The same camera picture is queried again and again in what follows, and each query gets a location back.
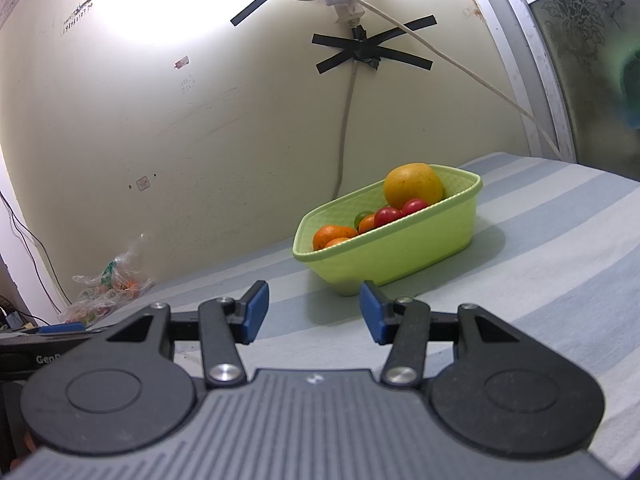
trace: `red cherry tomato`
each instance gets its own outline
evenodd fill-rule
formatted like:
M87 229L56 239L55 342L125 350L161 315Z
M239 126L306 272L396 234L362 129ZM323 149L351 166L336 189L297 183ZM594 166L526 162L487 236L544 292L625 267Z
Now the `red cherry tomato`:
M420 209L424 209L425 207L429 207L429 204L421 198L414 198L402 206L401 213L402 216L407 216L420 211Z
M389 224L394 220L398 220L402 218L402 213L398 211L395 207L383 207L379 209L376 215L373 218L373 225L377 229L380 226Z

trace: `gray ribbed plate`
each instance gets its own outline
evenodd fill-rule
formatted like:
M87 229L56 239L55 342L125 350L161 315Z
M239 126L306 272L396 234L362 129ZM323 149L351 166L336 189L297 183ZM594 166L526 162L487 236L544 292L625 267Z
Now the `gray ribbed plate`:
M586 452L518 462L444 432L417 392L390 390L368 370L260 370L213 391L162 442L125 456L39 450L12 480L614 480Z

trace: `grapefruit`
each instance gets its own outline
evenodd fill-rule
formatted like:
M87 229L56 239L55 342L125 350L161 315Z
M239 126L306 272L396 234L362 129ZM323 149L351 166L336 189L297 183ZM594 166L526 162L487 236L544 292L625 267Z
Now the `grapefruit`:
M392 170L386 176L383 190L386 201L396 209L402 209L414 198L433 205L444 197L440 177L423 162L405 164Z

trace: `orange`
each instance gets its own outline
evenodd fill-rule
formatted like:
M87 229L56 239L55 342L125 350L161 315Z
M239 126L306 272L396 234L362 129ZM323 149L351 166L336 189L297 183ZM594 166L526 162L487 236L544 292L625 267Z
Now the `orange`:
M376 217L375 214L367 215L362 220L360 220L360 225L358 225L358 234L364 234L367 231L371 231L373 229L373 219Z
M412 198L421 198L433 205L444 197L440 177L428 164L414 162L392 170L385 179L383 187L386 201L396 209Z
M346 242L347 240L351 240L351 239L350 238L345 238L345 237L334 238L327 245L325 245L324 248L326 249L327 247L332 247L334 245L341 244L342 242Z
M314 250L319 251L320 249L324 249L324 247L334 238L353 238L357 236L358 233L356 229L351 227L343 227L340 225L325 225L318 229L316 234L314 234Z

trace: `striped tablecloth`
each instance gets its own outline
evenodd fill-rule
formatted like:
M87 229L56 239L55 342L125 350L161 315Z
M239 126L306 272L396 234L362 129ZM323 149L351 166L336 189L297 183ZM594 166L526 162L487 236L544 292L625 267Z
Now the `striped tablecloth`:
M389 297L417 296L433 310L473 302L588 370L607 411L591 451L627 474L640 462L640 184L540 158L493 153L464 166L482 176L476 232L461 253L391 283ZM240 348L246 368L372 368L377 346L358 300L329 291L291 256L291 240L226 265L156 286L109 316L117 322L150 301L173 311L239 297L267 280L271 304L258 340ZM197 348L176 362L202 375ZM430 344L427 372L452 361L450 345Z

